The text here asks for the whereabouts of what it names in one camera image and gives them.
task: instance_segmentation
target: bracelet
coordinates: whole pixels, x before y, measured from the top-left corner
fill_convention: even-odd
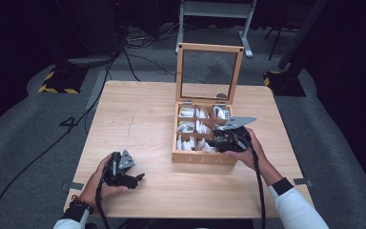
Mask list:
[[[94,212],[94,209],[93,209],[93,204],[91,204],[90,202],[80,198],[79,196],[77,195],[73,195],[71,197],[72,201],[70,203],[70,207],[73,206],[73,205],[79,205],[79,206],[82,206],[84,208],[86,208],[88,211],[89,211],[89,215],[93,214]]]

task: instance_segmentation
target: metal stand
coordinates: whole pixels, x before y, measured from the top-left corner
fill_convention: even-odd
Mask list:
[[[213,3],[213,2],[191,2],[181,1],[179,13],[179,34],[177,35],[177,43],[175,52],[178,52],[178,44],[183,42],[183,17],[190,16],[210,16],[210,17],[232,17],[246,18],[244,31],[239,31],[239,38],[245,49],[246,57],[253,57],[251,47],[249,46],[248,34],[249,26],[254,15],[254,7],[256,0],[252,4],[237,3]]]

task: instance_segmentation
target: gray floor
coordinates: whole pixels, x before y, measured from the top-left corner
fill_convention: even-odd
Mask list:
[[[192,30],[185,42],[240,45],[237,31]],[[277,70],[281,54],[294,35],[283,32],[272,61],[268,56],[274,36],[264,39],[267,31],[249,31],[253,58],[244,58],[238,84],[263,85],[262,75]],[[155,42],[148,48],[126,49],[156,62],[170,73],[175,72],[175,36]],[[152,62],[130,57],[135,75],[143,81],[173,82],[174,77]],[[97,95],[97,82],[102,82],[105,66],[88,71],[81,94],[39,93],[52,66],[37,74],[28,85],[29,96],[0,117],[0,193],[34,158],[42,154],[66,131],[59,123],[80,117]],[[114,61],[112,80],[135,80],[125,54]],[[315,208],[331,228],[366,228],[366,176],[341,131],[327,115],[315,96],[315,83],[303,71],[299,80],[306,97],[276,97],[275,101],[304,176]],[[9,188],[0,201],[0,228],[52,228],[62,216],[73,175],[82,153],[86,131],[92,123],[94,110],[58,144],[33,163]],[[90,218],[99,228],[100,218]],[[111,219],[115,228],[123,219]],[[254,221],[255,228],[260,222]],[[267,228],[282,228],[279,219],[268,219]]]

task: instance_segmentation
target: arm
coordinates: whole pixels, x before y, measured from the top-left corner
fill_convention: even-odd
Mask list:
[[[280,215],[285,228],[329,228],[313,206],[283,177],[266,158],[260,142],[254,132],[247,129],[254,149],[259,158],[260,174],[269,187],[274,198],[275,209]],[[246,166],[254,170],[254,158],[248,149],[245,152],[225,152],[225,155],[241,160]]]
[[[88,183],[85,186],[82,194],[79,197],[72,197],[70,208],[64,213],[64,216],[58,220],[54,229],[81,229],[85,228],[88,215],[92,214],[96,205],[96,189],[103,174],[103,169],[112,155],[106,156],[99,165],[96,171],[91,175]],[[128,190],[125,186],[111,187],[106,183],[102,186],[102,198],[118,195]]]

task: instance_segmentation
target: wooden box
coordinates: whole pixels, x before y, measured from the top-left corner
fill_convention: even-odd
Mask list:
[[[225,125],[227,120],[224,119],[224,115],[234,115],[232,105],[243,51],[243,47],[236,46],[179,44],[173,162],[236,164],[235,159],[215,149],[209,151],[210,149],[203,145],[207,140],[215,140],[212,130]],[[215,77],[218,77],[219,84],[210,85]],[[221,110],[220,115],[214,110]]]

